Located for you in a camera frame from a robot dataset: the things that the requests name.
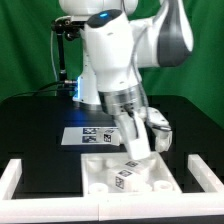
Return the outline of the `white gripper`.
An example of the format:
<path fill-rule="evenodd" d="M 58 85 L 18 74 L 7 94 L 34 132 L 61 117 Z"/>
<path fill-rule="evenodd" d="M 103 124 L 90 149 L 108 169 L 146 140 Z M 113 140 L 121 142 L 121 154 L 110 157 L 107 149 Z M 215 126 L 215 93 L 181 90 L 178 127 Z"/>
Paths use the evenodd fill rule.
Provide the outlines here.
<path fill-rule="evenodd" d="M 120 115 L 118 129 L 131 159 L 141 160 L 150 155 L 151 149 L 145 125 L 137 112 L 132 117 L 127 113 Z"/>

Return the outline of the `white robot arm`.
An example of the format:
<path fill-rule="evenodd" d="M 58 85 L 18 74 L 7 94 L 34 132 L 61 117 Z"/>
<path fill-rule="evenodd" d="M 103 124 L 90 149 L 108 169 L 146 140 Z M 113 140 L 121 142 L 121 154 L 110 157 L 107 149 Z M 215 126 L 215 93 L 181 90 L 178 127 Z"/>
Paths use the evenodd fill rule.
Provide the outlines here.
<path fill-rule="evenodd" d="M 83 72 L 73 100 L 113 117 L 129 156 L 150 155 L 146 129 L 157 132 L 161 150 L 169 148 L 168 123 L 149 115 L 139 70 L 182 64 L 193 49 L 183 0 L 159 0 L 156 15 L 130 21 L 138 0 L 59 0 L 71 22 L 82 22 Z"/>

